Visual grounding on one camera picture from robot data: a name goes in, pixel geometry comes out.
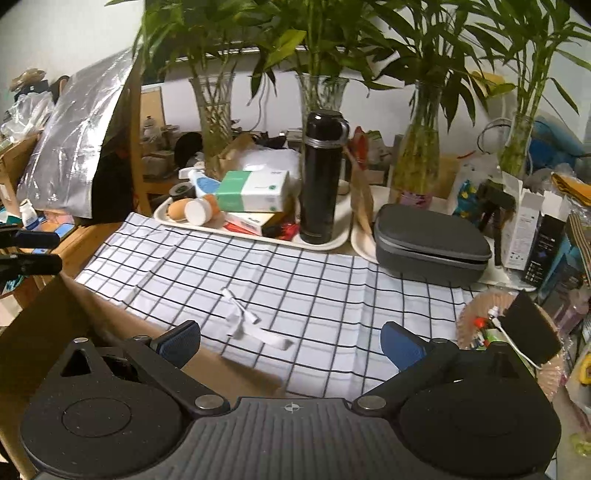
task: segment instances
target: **black sponge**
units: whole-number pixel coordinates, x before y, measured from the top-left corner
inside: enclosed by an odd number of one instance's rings
[[[546,363],[560,351],[556,332],[527,293],[519,292],[499,320],[517,348],[536,365]]]

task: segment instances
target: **white box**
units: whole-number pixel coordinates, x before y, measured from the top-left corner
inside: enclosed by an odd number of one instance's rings
[[[515,213],[505,223],[501,260],[506,268],[524,270],[538,228],[544,196],[523,189],[523,182],[503,172],[505,191],[515,197]]]
[[[263,236],[263,227],[268,224],[274,216],[283,213],[236,213],[226,212],[226,221],[238,225],[244,230]]]

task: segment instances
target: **glass vase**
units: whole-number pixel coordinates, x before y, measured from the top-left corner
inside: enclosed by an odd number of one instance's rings
[[[515,116],[511,124],[509,139],[499,158],[499,166],[502,171],[506,171],[518,179],[524,177],[533,129],[533,117],[526,115]]]
[[[414,107],[394,167],[391,201],[428,209],[439,173],[441,87],[417,83]]]
[[[306,128],[308,114],[314,110],[340,111],[343,94],[349,79],[343,77],[298,74],[301,96],[301,125]]]
[[[232,141],[232,99],[233,73],[213,76],[199,76],[189,80],[197,99],[203,155],[205,156],[205,175],[221,180],[222,172],[219,154]]]

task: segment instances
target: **gray hard case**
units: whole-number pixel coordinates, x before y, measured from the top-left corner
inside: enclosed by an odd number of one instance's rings
[[[466,219],[406,205],[384,205],[374,237],[381,266],[438,285],[478,281],[492,256],[484,235]]]

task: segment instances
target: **wooden table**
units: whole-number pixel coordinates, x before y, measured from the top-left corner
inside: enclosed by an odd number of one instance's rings
[[[51,253],[61,257],[63,262],[62,272],[71,278],[76,278],[92,255],[120,226],[121,223],[80,226],[64,238],[60,246],[52,250]],[[33,277],[39,290],[47,285],[52,278],[51,275],[36,275]]]

